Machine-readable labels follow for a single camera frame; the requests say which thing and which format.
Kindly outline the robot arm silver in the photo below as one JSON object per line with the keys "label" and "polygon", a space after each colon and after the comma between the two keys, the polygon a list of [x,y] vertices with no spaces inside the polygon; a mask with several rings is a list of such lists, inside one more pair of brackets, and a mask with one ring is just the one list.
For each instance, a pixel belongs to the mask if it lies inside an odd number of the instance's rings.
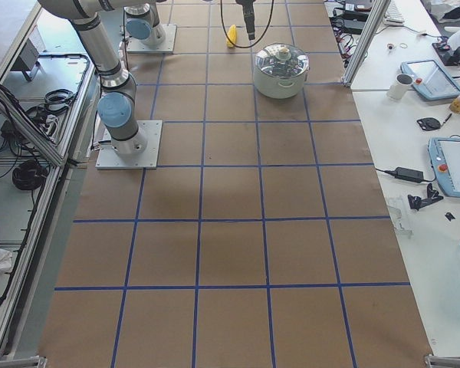
{"label": "robot arm silver", "polygon": [[126,16],[125,27],[132,38],[153,48],[161,44],[166,33],[160,24],[156,1],[123,8]]}
{"label": "robot arm silver", "polygon": [[98,12],[122,8],[130,36],[155,46],[165,40],[155,1],[41,1],[43,9],[67,19],[95,64],[104,95],[97,113],[110,134],[113,149],[121,155],[145,150],[147,138],[135,117],[136,82],[121,56],[111,47]]}

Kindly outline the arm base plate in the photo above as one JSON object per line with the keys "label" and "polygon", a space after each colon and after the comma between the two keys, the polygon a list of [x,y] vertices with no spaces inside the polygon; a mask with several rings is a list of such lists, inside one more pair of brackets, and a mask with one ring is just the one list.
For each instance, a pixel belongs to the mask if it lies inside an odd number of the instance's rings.
{"label": "arm base plate", "polygon": [[99,141],[97,169],[155,169],[163,130],[161,120],[138,120],[138,132],[130,140],[113,140],[104,130]]}
{"label": "arm base plate", "polygon": [[158,24],[130,33],[127,52],[133,54],[172,54],[175,46],[177,25]]}

